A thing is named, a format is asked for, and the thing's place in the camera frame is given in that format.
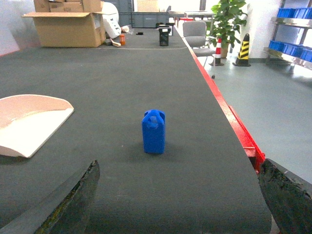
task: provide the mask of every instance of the desk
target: desk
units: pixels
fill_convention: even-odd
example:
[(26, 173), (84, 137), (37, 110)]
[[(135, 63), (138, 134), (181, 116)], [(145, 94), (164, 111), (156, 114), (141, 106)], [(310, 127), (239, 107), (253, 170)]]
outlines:
[(207, 17), (207, 20), (211, 22), (210, 31), (213, 28), (214, 21), (213, 21), (213, 12), (212, 11), (186, 11), (184, 12), (184, 17), (200, 17), (203, 19)]
[(184, 12), (182, 11), (169, 11), (169, 16), (173, 17), (175, 20), (175, 24), (179, 27), (179, 20), (181, 17), (184, 17)]
[[(87, 233), (269, 233), (271, 214), (239, 140), (178, 33), (135, 29), (116, 48), (34, 48), (0, 58), (0, 98), (68, 100), (72, 116), (31, 158), (0, 156), (0, 227), (97, 159)], [(183, 64), (176, 58), (183, 58)], [(166, 113), (166, 149), (145, 154), (141, 120)]]

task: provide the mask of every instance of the open cardboard box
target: open cardboard box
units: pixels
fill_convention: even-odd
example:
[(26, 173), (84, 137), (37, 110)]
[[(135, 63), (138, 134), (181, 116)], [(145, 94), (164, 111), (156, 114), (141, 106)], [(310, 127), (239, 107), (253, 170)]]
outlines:
[(34, 0), (36, 12), (100, 12), (102, 10), (101, 0)]
[(33, 18), (44, 47), (98, 47), (106, 39), (101, 12), (31, 12), (22, 17)]
[(137, 0), (138, 12), (159, 12), (158, 0)]

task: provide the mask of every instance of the chair backrest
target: chair backrest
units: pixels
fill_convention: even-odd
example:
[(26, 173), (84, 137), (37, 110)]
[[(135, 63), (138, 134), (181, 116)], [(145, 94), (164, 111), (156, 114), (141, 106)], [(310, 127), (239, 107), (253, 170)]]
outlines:
[(190, 47), (204, 46), (207, 25), (204, 21), (187, 21), (183, 23), (183, 35)]

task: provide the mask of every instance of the traffic cone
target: traffic cone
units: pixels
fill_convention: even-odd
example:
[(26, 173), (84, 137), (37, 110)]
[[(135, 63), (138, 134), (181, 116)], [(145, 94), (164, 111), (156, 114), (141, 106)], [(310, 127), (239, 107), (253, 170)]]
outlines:
[(251, 65), (248, 63), (248, 55), (249, 55), (249, 34), (246, 34), (240, 47), (240, 51), (238, 53), (236, 62), (233, 62), (233, 65), (238, 67), (250, 67)]
[(216, 50), (214, 55), (214, 61), (210, 63), (211, 66), (223, 66), (224, 63), (221, 62), (221, 38), (218, 39), (218, 43), (216, 44)]

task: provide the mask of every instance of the beige plastic scoop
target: beige plastic scoop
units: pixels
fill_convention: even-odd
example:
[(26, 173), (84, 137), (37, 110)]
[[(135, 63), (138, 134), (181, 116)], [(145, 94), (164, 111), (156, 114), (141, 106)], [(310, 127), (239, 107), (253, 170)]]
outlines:
[(31, 157), (73, 111), (68, 101), (56, 97), (0, 99), (0, 155)]

